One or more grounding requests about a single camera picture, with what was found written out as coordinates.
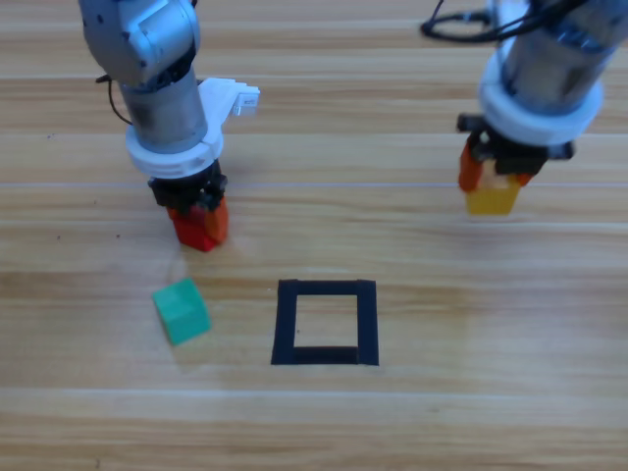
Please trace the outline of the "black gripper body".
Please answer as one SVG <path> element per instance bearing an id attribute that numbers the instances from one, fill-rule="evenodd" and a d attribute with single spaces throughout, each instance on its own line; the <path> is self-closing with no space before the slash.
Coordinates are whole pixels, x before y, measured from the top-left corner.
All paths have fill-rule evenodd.
<path id="1" fill-rule="evenodd" d="M 492 160 L 498 175 L 537 175 L 548 160 L 570 160 L 574 155 L 574 144 L 530 145 L 516 142 L 497 132 L 482 115 L 459 114 L 458 131 L 478 132 L 481 135 L 479 148 L 474 151 L 481 162 Z"/>
<path id="2" fill-rule="evenodd" d="M 191 207 L 215 210 L 225 195 L 227 177 L 221 165 L 215 160 L 207 169 L 180 179 L 151 178 L 148 186 L 156 203 L 167 209 L 186 214 Z"/>

